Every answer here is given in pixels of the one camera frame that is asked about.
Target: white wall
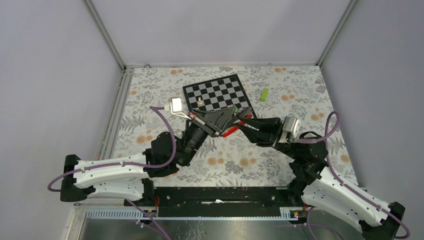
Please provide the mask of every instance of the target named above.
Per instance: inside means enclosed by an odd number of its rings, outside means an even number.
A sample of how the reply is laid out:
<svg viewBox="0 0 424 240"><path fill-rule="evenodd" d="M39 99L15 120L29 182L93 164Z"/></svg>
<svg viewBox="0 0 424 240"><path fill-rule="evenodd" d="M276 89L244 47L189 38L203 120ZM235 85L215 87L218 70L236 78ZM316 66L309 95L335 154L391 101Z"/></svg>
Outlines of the white wall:
<svg viewBox="0 0 424 240"><path fill-rule="evenodd" d="M133 64L315 63L349 0L93 0Z"/></svg>
<svg viewBox="0 0 424 240"><path fill-rule="evenodd" d="M424 237L423 11L359 1L322 68L359 182L406 207L413 240Z"/></svg>
<svg viewBox="0 0 424 240"><path fill-rule="evenodd" d="M120 70L80 0L0 16L0 239L57 240L72 204L47 184L65 155L96 157Z"/></svg>

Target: leaf pattern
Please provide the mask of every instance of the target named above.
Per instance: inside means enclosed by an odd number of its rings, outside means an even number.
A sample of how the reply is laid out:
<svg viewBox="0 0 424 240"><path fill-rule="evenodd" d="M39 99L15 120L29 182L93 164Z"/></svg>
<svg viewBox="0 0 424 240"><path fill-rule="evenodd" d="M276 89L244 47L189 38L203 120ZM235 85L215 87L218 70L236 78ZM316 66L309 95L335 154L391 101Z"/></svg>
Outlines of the leaf pattern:
<svg viewBox="0 0 424 240"><path fill-rule="evenodd" d="M187 112L183 86L238 74L259 118L296 116L300 132L323 134L327 115L333 110L320 68L288 67L171 67L136 68L120 121L113 157L129 156L150 148L150 142L167 131L149 106L163 106L171 97L181 97ZM268 88L265 102L259 101ZM180 137L185 121L163 112ZM328 139L328 151L335 169L357 184L342 133ZM251 144L237 131L226 138L208 137L188 167L175 174L153 178L157 187L286 186L294 177L293 160L273 148Z"/></svg>

